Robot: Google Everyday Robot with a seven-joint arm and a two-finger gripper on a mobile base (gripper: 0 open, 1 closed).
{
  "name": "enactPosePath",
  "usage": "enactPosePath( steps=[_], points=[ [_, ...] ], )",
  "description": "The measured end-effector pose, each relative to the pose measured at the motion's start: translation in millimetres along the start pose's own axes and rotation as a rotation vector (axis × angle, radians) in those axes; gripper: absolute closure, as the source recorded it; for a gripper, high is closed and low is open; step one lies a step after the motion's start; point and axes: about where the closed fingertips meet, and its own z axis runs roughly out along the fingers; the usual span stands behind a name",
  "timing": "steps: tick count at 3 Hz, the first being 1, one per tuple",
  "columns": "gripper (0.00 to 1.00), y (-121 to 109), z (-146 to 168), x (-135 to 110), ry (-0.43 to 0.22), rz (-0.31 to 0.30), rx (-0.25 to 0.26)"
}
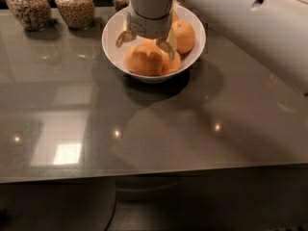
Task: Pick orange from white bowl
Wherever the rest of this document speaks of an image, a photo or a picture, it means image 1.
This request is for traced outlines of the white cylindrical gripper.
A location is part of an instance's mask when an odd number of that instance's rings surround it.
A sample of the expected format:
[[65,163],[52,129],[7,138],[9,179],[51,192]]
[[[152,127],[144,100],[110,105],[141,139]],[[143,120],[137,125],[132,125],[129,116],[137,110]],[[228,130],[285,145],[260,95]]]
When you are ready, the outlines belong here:
[[123,43],[133,41],[139,37],[157,39],[156,45],[167,53],[173,60],[177,50],[176,36],[171,28],[172,13],[168,11],[160,18],[147,18],[137,14],[132,7],[128,8],[126,21],[116,38],[115,46],[120,48]]

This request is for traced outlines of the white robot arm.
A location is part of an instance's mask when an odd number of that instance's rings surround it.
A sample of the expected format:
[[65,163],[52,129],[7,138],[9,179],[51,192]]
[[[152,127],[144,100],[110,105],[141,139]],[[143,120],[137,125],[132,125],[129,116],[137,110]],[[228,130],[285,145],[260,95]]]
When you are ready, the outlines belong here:
[[[167,40],[173,0],[131,0],[116,45]],[[308,93],[308,0],[177,0],[273,74]]]

